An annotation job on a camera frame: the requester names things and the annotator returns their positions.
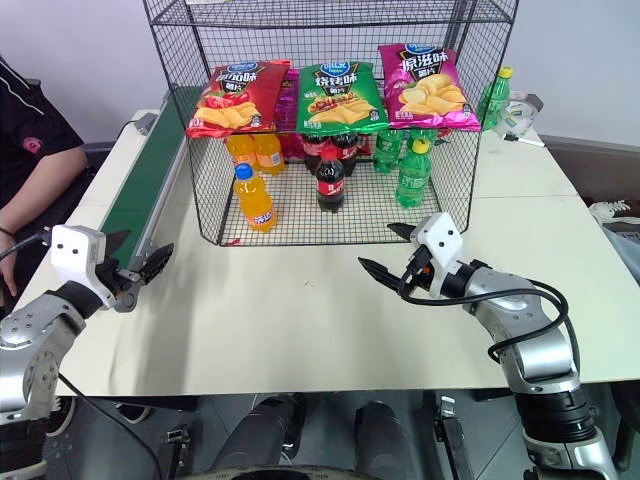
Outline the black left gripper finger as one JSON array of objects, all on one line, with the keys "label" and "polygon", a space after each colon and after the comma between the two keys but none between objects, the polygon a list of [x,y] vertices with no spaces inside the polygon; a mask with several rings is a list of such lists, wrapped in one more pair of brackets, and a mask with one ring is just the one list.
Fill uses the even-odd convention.
[{"label": "black left gripper finger", "polygon": [[174,251],[174,244],[169,243],[156,249],[142,264],[138,274],[142,283],[150,283],[158,276],[169,262]]},{"label": "black left gripper finger", "polygon": [[111,232],[106,235],[106,244],[105,244],[105,259],[106,260],[117,260],[120,263],[123,263],[123,253],[121,252],[122,248],[125,246],[131,231],[130,230],[120,230],[116,232]]}]

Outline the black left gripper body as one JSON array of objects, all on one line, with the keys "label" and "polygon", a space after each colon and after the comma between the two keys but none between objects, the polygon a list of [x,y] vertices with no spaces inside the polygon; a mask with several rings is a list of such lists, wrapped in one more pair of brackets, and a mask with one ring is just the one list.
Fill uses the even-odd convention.
[{"label": "black left gripper body", "polygon": [[112,293],[116,312],[130,313],[136,308],[140,290],[146,285],[139,272],[121,268],[117,259],[107,258],[96,267],[96,275]]}]

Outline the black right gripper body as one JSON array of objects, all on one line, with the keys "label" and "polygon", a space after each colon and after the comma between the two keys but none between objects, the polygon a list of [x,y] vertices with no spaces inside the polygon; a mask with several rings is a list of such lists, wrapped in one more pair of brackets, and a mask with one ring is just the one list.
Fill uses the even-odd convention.
[{"label": "black right gripper body", "polygon": [[421,245],[414,251],[397,287],[400,296],[409,297],[416,288],[426,292],[430,290],[434,276],[431,260],[432,255],[426,246]]}]

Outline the person's bare hand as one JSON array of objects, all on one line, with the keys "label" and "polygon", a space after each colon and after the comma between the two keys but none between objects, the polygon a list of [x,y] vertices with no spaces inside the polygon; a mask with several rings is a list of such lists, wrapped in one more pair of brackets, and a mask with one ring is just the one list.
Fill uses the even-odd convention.
[{"label": "person's bare hand", "polygon": [[17,286],[14,278],[14,268],[16,263],[16,251],[14,246],[16,241],[6,233],[1,233],[1,252],[10,250],[10,253],[1,260],[1,279],[9,290],[12,297],[17,294]]}]

